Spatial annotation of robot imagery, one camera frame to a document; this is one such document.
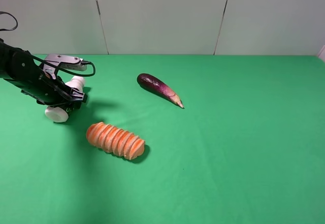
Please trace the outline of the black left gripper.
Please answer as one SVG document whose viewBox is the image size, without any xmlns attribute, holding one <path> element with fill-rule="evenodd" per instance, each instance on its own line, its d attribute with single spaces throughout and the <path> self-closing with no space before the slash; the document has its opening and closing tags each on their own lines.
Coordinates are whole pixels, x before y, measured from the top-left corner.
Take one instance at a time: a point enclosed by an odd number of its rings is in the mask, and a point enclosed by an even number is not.
<svg viewBox="0 0 325 224">
<path fill-rule="evenodd" d="M 63 85 L 58 80 L 48 77 L 37 65 L 23 63 L 22 70 L 21 92 L 37 100 L 39 104 L 58 106 L 69 103 L 74 109 L 80 109 L 88 100 L 88 95 L 83 92 L 82 83 Z"/>
</svg>

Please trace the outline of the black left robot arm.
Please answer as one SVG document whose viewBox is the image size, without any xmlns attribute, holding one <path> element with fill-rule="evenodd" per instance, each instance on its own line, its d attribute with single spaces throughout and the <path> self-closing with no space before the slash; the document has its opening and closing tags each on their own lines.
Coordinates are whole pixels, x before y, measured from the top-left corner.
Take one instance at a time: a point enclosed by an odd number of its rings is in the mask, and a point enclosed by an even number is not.
<svg viewBox="0 0 325 224">
<path fill-rule="evenodd" d="M 60 54 L 49 54 L 42 60 L 1 40 L 1 78 L 20 88 L 23 94 L 34 98 L 40 105 L 79 109 L 88 95 L 65 84 L 57 73 L 63 71 L 76 76 L 71 71 L 85 71 L 87 65 L 93 64 Z"/>
</svg>

